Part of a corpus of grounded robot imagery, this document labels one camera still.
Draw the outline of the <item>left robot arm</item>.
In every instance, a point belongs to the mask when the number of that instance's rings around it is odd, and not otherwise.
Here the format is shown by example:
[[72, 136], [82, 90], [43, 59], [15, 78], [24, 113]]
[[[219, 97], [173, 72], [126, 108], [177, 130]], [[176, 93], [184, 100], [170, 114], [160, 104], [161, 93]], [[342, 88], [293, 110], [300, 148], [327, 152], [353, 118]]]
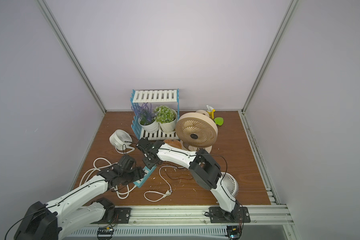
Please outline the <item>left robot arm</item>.
[[146, 173], [135, 164], [134, 158], [125, 155], [62, 197], [46, 204], [34, 203], [20, 220], [14, 239], [61, 240], [88, 224], [112, 222], [115, 205], [106, 198], [95, 198], [119, 185], [143, 179]]

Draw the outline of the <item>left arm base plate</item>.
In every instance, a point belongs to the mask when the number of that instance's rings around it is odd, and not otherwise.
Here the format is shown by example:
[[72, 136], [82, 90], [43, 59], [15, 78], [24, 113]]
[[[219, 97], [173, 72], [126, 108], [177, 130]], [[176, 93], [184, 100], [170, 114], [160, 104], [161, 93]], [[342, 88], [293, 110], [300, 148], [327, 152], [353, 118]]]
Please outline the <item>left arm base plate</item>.
[[131, 216], [131, 208], [112, 208], [107, 216], [108, 224], [128, 224]]

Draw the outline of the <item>teal power strip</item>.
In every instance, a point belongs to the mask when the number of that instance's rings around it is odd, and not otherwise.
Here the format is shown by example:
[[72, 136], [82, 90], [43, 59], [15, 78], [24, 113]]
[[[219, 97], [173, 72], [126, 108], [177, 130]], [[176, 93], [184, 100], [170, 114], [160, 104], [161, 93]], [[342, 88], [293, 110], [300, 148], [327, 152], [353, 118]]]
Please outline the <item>teal power strip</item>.
[[143, 184], [148, 180], [148, 178], [151, 176], [151, 174], [155, 171], [157, 167], [153, 166], [151, 169], [149, 169], [147, 166], [143, 168], [144, 171], [144, 177], [142, 179], [139, 179], [134, 182], [134, 185], [138, 188], [141, 188]]

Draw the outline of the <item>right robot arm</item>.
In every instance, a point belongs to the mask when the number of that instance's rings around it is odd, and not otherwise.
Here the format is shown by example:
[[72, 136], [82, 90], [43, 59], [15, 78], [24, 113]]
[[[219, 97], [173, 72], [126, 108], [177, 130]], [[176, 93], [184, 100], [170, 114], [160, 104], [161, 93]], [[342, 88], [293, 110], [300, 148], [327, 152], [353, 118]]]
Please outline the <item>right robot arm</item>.
[[144, 138], [138, 141], [136, 147], [144, 154], [146, 167], [150, 169], [161, 162], [170, 162], [188, 169], [196, 183], [214, 195], [223, 212], [222, 218], [232, 221], [238, 216], [238, 183], [231, 174], [221, 171], [220, 165], [206, 150], [191, 152], [172, 147], [163, 141], [153, 143]]

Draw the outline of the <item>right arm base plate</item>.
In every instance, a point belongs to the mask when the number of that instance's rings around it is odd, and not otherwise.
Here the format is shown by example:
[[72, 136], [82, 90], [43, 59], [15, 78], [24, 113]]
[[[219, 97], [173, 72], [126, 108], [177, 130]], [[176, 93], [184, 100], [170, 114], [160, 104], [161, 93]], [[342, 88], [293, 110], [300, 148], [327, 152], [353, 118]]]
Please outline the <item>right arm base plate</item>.
[[246, 207], [239, 207], [233, 214], [230, 212], [223, 211], [220, 207], [210, 207], [205, 216], [210, 218], [211, 223], [250, 223], [251, 218]]

